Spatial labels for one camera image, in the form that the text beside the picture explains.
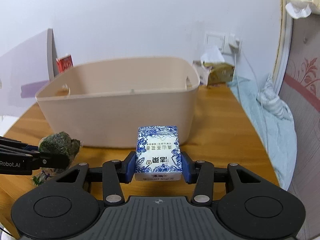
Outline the white purple cabinet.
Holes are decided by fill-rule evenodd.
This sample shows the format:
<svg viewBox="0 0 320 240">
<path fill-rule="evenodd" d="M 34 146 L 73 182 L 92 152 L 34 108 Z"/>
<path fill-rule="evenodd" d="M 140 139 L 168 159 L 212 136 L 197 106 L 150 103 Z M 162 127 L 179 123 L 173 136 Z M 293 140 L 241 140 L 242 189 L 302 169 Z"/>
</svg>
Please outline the white purple cabinet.
<svg viewBox="0 0 320 240">
<path fill-rule="evenodd" d="M 21 116 L 53 78 L 53 30 L 47 29 L 1 56 L 1 115 Z"/>
</svg>

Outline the light blue quilt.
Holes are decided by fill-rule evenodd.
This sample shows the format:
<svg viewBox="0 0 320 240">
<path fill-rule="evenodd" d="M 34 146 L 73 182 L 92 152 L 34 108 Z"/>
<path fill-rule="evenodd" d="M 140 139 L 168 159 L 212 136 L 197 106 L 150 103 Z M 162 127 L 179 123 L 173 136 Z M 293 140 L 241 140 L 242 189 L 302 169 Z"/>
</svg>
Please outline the light blue quilt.
<svg viewBox="0 0 320 240">
<path fill-rule="evenodd" d="M 297 136 L 289 106 L 274 92 L 269 76 L 261 90 L 249 79 L 238 77 L 227 83 L 251 121 L 282 189 L 288 190 L 297 157 Z"/>
</svg>

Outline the patterned headboard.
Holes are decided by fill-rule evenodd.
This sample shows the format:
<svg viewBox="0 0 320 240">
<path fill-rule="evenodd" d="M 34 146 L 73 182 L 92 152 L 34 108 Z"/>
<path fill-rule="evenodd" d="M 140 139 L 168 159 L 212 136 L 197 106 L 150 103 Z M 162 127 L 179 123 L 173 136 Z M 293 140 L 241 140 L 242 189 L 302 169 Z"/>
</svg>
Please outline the patterned headboard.
<svg viewBox="0 0 320 240">
<path fill-rule="evenodd" d="M 319 239 L 319 15 L 293 20 L 291 48 L 280 98 L 291 109 L 297 135 L 289 187 L 304 204 L 298 239 Z"/>
</svg>

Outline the white plugged charger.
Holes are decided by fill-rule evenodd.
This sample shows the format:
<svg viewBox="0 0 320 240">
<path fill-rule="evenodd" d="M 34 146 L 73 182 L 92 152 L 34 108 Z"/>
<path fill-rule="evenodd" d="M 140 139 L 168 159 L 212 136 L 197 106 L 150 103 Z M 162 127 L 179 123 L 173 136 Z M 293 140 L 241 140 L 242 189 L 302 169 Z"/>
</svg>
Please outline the white plugged charger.
<svg viewBox="0 0 320 240">
<path fill-rule="evenodd" d="M 232 54 L 237 54 L 241 51 L 242 40 L 235 34 L 230 33 L 228 38 L 228 46 Z"/>
</svg>

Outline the green leafy plastic bag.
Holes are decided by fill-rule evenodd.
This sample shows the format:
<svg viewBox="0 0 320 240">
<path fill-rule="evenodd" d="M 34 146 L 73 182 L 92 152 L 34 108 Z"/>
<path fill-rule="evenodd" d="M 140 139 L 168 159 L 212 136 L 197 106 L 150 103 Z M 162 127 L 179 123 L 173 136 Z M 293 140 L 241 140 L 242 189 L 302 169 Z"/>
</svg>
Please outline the green leafy plastic bag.
<svg viewBox="0 0 320 240">
<path fill-rule="evenodd" d="M 51 134 L 43 138 L 38 145 L 40 152 L 51 153 L 54 155 L 54 159 L 57 157 L 61 159 L 62 156 L 67 156 L 68 161 L 67 164 L 63 164 L 63 168 L 42 167 L 41 172 L 33 176 L 33 184 L 40 186 L 67 170 L 80 152 L 81 147 L 82 142 L 77 139 L 72 139 L 66 132 Z"/>
</svg>

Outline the red milk carton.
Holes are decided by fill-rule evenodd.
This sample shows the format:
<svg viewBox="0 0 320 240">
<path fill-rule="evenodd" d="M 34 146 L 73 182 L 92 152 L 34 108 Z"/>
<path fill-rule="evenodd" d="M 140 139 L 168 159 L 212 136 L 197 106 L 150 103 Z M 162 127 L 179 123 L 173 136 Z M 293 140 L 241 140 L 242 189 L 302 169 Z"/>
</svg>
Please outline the red milk carton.
<svg viewBox="0 0 320 240">
<path fill-rule="evenodd" d="M 61 58 L 56 58 L 56 64 L 59 74 L 63 73 L 64 71 L 73 68 L 73 60 L 71 55 L 66 55 Z"/>
</svg>

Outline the gold tissue box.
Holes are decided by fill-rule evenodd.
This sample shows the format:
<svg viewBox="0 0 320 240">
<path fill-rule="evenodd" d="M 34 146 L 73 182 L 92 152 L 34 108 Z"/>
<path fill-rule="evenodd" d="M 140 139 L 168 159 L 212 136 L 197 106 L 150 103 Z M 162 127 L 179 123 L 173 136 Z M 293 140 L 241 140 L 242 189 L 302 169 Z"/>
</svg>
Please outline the gold tissue box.
<svg viewBox="0 0 320 240">
<path fill-rule="evenodd" d="M 225 61 L 217 46 L 203 49 L 199 61 L 193 61 L 193 67 L 200 78 L 200 84 L 213 86 L 231 82 L 235 67 Z"/>
</svg>

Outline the blue white tissue pack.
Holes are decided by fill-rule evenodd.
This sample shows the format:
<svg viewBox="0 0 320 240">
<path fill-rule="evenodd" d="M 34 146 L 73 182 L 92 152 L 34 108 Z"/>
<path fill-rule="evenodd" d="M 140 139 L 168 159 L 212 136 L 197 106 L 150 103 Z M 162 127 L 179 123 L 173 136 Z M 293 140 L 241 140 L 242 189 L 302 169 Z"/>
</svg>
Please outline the blue white tissue pack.
<svg viewBox="0 0 320 240">
<path fill-rule="evenodd" d="M 137 181 L 176 181 L 182 176 L 176 126 L 143 126 L 136 147 Z"/>
</svg>

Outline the beige plastic storage bin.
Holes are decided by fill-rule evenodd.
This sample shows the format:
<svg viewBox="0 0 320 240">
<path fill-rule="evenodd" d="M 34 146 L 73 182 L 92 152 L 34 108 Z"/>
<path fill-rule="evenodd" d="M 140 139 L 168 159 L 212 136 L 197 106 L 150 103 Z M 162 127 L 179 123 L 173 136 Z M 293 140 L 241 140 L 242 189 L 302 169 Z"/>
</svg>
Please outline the beige plastic storage bin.
<svg viewBox="0 0 320 240">
<path fill-rule="evenodd" d="M 36 93 L 54 133 L 86 146 L 134 148 L 141 126 L 176 126 L 187 141 L 200 85 L 176 57 L 133 57 L 75 66 Z"/>
</svg>

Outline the white wall switch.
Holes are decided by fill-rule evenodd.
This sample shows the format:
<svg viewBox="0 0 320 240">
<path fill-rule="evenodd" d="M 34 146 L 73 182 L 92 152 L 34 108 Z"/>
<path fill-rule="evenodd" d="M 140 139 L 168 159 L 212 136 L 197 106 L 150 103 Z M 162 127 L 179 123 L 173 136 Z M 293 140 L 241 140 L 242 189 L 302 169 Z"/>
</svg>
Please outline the white wall switch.
<svg viewBox="0 0 320 240">
<path fill-rule="evenodd" d="M 226 35 L 223 33 L 206 33 L 205 45 L 209 47 L 216 46 L 219 51 L 223 52 Z"/>
</svg>

